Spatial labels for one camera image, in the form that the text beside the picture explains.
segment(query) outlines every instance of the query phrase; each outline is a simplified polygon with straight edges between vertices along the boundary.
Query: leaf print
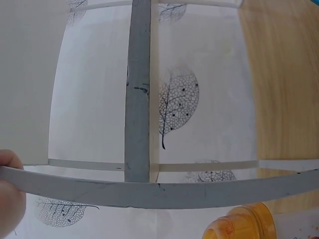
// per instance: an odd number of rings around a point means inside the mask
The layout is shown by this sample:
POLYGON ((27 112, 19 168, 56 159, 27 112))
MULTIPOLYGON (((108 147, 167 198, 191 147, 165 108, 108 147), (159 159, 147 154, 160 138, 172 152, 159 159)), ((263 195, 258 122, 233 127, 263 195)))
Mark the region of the leaf print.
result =
POLYGON ((39 197, 35 203, 35 215, 48 226, 67 227, 77 223, 87 207, 99 209, 96 206, 39 197))
MULTIPOLYGON (((218 163, 217 160, 212 160, 212 163, 218 163)), ((221 181, 235 181, 236 177, 231 170, 220 171, 205 171, 205 172, 188 172, 186 175, 187 183, 199 182, 221 182, 221 181)))
MULTIPOLYGON (((87 6, 87 0, 66 0, 70 8, 77 8, 81 6, 87 6)), ((73 26, 75 23, 79 22, 85 14, 86 11, 71 12, 68 17, 67 26, 73 26)))
POLYGON ((174 23, 186 12, 186 4, 159 4, 159 22, 174 23))
POLYGON ((199 98, 197 79, 187 66, 169 72, 169 82, 159 89, 159 133, 165 149, 164 136, 182 127, 194 114, 199 98))

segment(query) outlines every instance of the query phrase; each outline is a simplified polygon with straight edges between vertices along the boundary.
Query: white panel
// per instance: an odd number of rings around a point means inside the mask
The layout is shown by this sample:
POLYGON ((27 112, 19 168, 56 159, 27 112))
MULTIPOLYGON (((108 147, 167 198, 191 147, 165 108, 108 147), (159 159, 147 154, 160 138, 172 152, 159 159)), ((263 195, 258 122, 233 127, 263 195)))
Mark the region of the white panel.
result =
POLYGON ((48 163, 51 97, 68 11, 65 0, 0 2, 0 147, 26 164, 48 163))
POLYGON ((50 158, 124 162, 131 8, 86 11, 65 31, 53 90, 50 158))
POLYGON ((160 163, 256 160, 253 94, 237 10, 186 5, 160 17, 161 80, 168 84, 168 71, 186 65, 199 87, 193 115, 165 134, 160 163))

